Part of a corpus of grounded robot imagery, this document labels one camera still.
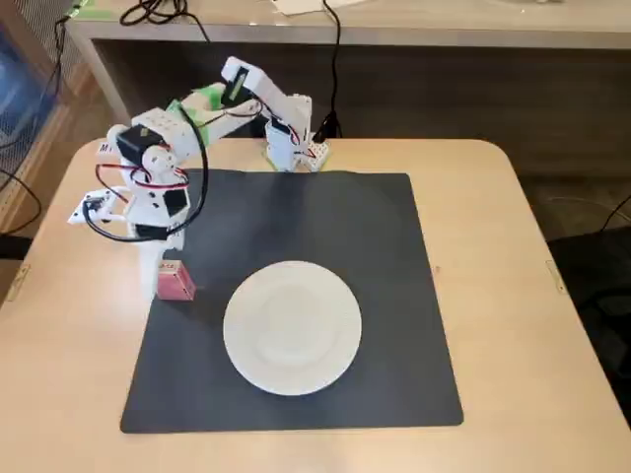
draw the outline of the black mat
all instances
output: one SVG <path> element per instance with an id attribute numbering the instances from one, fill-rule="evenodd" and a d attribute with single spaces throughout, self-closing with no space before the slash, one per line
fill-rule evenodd
<path id="1" fill-rule="evenodd" d="M 191 174 L 197 189 L 201 173 Z M 127 433 L 452 426 L 462 422 L 409 177 L 214 170 L 182 259 L 193 303 L 154 300 L 121 429 Z M 228 300 L 251 273 L 304 260 L 336 273 L 362 311 L 362 343 L 330 387 L 263 392 L 223 343 Z"/>

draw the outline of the wooden table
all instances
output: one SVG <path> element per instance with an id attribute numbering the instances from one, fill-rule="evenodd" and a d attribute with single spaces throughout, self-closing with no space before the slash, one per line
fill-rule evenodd
<path id="1" fill-rule="evenodd" d="M 549 5 L 516 5 L 515 1 L 369 0 L 338 9 L 343 26 L 341 43 L 631 48 L 631 5 L 627 0 L 567 0 Z M 124 46 L 111 51 L 106 50 L 104 42 L 113 39 L 201 41 L 203 36 L 193 22 L 123 27 L 118 19 L 137 0 L 84 0 L 82 3 L 86 2 L 68 24 L 69 31 L 117 116 L 127 119 L 133 110 L 124 91 L 133 80 L 126 76 L 124 66 L 119 63 L 134 64 L 135 61 L 129 58 Z M 219 43 L 331 44 L 335 39 L 334 23 L 324 12 L 286 17 L 270 0 L 189 0 L 188 6 L 189 12 L 204 25 L 211 41 Z M 160 57 L 157 47 L 152 44 L 145 54 Z M 169 55 L 167 67 L 173 68 L 181 61 L 181 57 Z M 407 70 L 405 62 L 400 65 Z M 304 67 L 314 71 L 310 61 L 306 61 Z M 150 84 L 155 74 L 148 76 L 147 82 L 143 81 L 145 84 Z"/>
<path id="2" fill-rule="evenodd" d="M 65 221 L 75 156 L 0 311 L 0 471 L 626 473 L 631 433 L 504 153 L 480 141 L 342 140 L 328 169 L 409 173 L 454 363 L 458 427 L 124 435 L 149 304 L 137 248 Z M 268 169 L 223 140 L 214 167 Z"/>

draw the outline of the small pink box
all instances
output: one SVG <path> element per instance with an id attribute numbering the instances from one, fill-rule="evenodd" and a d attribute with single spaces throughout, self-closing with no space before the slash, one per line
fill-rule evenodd
<path id="1" fill-rule="evenodd" d="M 164 301 L 192 301 L 195 284 L 181 261 L 164 260 L 158 270 L 158 297 Z"/>

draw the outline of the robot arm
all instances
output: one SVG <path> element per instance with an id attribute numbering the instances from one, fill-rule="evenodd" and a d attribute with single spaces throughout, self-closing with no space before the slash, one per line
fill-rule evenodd
<path id="1" fill-rule="evenodd" d="M 227 81 L 222 95 L 224 108 L 191 111 L 205 145 L 212 146 L 263 116 L 267 118 L 267 157 L 277 170 L 293 171 L 300 161 L 311 170 L 319 169 L 327 145 L 312 141 L 311 98 L 283 94 L 262 70 L 235 57 L 228 59 L 222 76 Z M 119 165 L 109 166 L 120 170 L 126 187 L 123 190 L 129 191 L 131 198 L 123 198 L 127 203 L 123 215 L 113 215 L 111 209 L 116 198 L 122 198 L 121 189 L 91 192 L 89 215 L 93 222 L 125 221 L 129 237 L 114 239 L 165 240 L 169 247 L 182 248 L 183 232 L 172 229 L 185 222 L 190 202 L 186 173 L 179 167 L 200 150 L 197 133 L 188 120 L 189 116 L 184 119 L 178 112 L 153 108 L 135 116 L 130 127 L 115 125 L 107 133 L 109 145 L 120 158 Z M 70 223 L 86 222 L 84 201 Z"/>

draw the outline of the white plate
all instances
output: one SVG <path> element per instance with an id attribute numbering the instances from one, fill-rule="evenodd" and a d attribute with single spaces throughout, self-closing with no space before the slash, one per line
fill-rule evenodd
<path id="1" fill-rule="evenodd" d="M 224 341 L 241 375 L 274 394 L 298 396 L 336 381 L 362 338 L 362 316 L 335 274 L 304 261 L 249 276 L 226 308 Z"/>

